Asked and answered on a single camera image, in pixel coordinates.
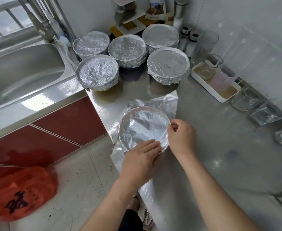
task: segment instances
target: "dark pants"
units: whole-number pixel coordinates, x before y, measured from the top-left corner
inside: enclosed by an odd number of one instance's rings
[[[142,231],[143,223],[135,211],[127,209],[122,222],[120,224],[119,231]]]

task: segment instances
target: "crumpled aluminum foil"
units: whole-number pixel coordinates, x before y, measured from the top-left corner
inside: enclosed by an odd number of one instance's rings
[[[128,103],[127,107],[123,110],[121,113],[119,120],[122,120],[125,114],[129,113],[129,111],[140,107],[140,106],[147,106],[147,107],[153,107],[160,111],[162,111],[166,116],[169,118],[169,120],[174,119],[176,115],[176,109],[177,109],[177,103],[178,103],[178,95],[176,90],[165,95],[162,97],[154,98],[148,101],[142,101],[142,100],[132,100]],[[120,172],[123,164],[123,159],[125,156],[125,152],[127,151],[127,148],[123,146],[122,142],[119,140],[119,123],[113,126],[112,128],[112,139],[114,144],[111,159],[116,167],[116,169]]]
[[[122,118],[119,140],[129,151],[138,143],[155,139],[160,141],[163,152],[169,146],[168,124],[170,120],[164,112],[150,106],[139,106],[129,110]]]
[[[98,54],[107,54],[110,38],[106,33],[92,31],[77,38],[73,49],[82,59]]]
[[[142,38],[147,44],[147,54],[162,47],[177,48],[179,33],[175,27],[166,24],[152,24],[142,33]]]
[[[147,73],[163,85],[179,83],[189,70],[189,58],[179,49],[163,47],[147,59]]]
[[[146,60],[146,44],[137,35],[123,35],[115,38],[108,48],[109,55],[123,68],[141,66]]]
[[[78,65],[76,78],[84,88],[106,91],[118,83],[119,65],[108,55],[95,55]]]

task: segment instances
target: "person's leg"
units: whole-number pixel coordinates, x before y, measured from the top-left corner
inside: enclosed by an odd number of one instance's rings
[[[140,202],[137,197],[133,197],[127,207],[124,217],[121,221],[119,231],[142,231],[143,222],[138,216]]]

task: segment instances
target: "sink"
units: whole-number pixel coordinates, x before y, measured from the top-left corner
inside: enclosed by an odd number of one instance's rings
[[[0,108],[73,76],[61,46],[35,42],[0,56]]]

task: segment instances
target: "window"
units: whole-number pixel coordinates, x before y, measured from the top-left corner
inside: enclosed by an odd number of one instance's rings
[[[37,17],[31,6],[25,0],[24,2]],[[21,31],[32,25],[27,13],[17,0],[0,0],[0,37]]]

